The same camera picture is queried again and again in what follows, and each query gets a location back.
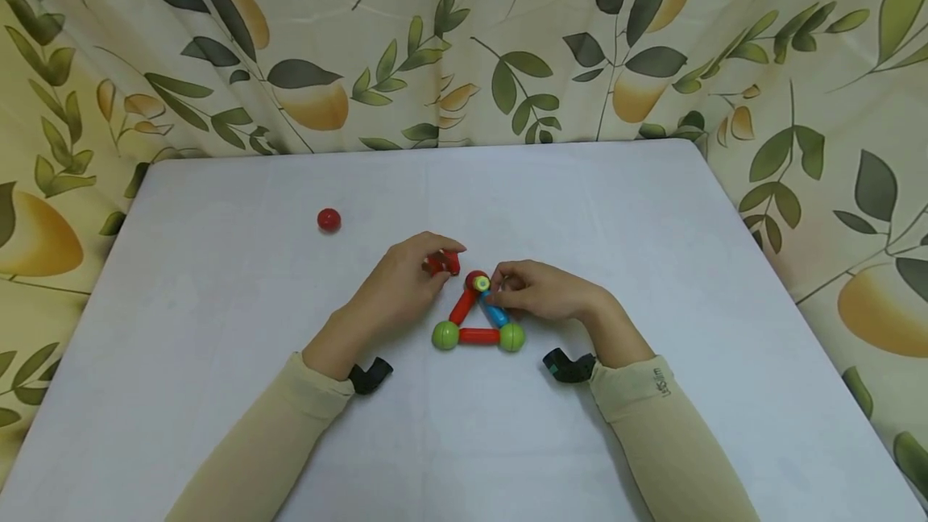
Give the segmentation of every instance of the green ball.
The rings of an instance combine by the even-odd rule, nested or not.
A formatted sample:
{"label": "green ball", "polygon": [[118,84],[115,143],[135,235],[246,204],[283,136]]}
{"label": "green ball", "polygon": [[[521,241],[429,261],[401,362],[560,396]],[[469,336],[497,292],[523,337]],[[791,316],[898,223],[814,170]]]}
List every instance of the green ball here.
{"label": "green ball", "polygon": [[452,321],[439,322],[432,332],[432,344],[436,349],[452,350],[458,345],[458,326]]}
{"label": "green ball", "polygon": [[515,322],[509,322],[499,328],[499,346],[511,353],[517,352],[525,344],[525,331]]}

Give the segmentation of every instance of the person's right hand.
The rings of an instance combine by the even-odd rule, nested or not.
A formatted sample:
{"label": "person's right hand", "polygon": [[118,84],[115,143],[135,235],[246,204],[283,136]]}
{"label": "person's right hand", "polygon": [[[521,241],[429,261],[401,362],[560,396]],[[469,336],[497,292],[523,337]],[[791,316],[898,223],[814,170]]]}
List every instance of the person's right hand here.
{"label": "person's right hand", "polygon": [[489,304],[550,321],[586,322],[597,309],[618,304],[601,286],[535,260],[500,262],[490,281]]}
{"label": "person's right hand", "polygon": [[487,302],[491,305],[525,310],[550,321],[580,321],[599,362],[606,367],[624,367],[654,357],[622,305],[589,280],[542,262],[520,260],[500,262],[490,281]]}

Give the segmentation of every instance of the beige sleeve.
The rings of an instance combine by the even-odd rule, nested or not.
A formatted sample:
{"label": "beige sleeve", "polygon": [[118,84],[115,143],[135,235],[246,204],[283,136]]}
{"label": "beige sleeve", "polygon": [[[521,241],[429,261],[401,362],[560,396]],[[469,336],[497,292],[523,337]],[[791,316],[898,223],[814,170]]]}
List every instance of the beige sleeve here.
{"label": "beige sleeve", "polygon": [[654,522],[760,520],[738,474],[663,357],[599,363],[590,388],[615,430]]}
{"label": "beige sleeve", "polygon": [[274,520],[313,445],[354,394],[293,353],[188,482],[166,522]]}

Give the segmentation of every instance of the white tablecloth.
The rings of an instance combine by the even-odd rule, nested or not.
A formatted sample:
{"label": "white tablecloth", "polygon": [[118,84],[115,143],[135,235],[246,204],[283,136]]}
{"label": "white tablecloth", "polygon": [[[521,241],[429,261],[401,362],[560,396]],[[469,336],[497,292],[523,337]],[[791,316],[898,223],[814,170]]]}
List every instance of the white tablecloth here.
{"label": "white tablecloth", "polygon": [[[343,227],[319,234],[319,209]],[[464,271],[532,258],[604,284],[719,438],[764,521],[923,520],[731,202],[679,141],[163,162],[118,236],[0,520],[161,520],[215,443],[421,230]],[[586,386],[541,364],[590,350],[526,321],[523,350],[371,352],[396,369],[322,439],[280,520],[647,520]],[[470,326],[489,326],[472,311]]]}

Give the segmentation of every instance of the fabric backdrop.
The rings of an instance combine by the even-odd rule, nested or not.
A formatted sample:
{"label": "fabric backdrop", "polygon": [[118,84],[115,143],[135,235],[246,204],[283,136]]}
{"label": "fabric backdrop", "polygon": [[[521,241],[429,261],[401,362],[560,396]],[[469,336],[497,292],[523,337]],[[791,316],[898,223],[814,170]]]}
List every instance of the fabric backdrop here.
{"label": "fabric backdrop", "polygon": [[151,164],[674,137],[926,504],[924,0],[2,0],[0,19],[0,480]]}

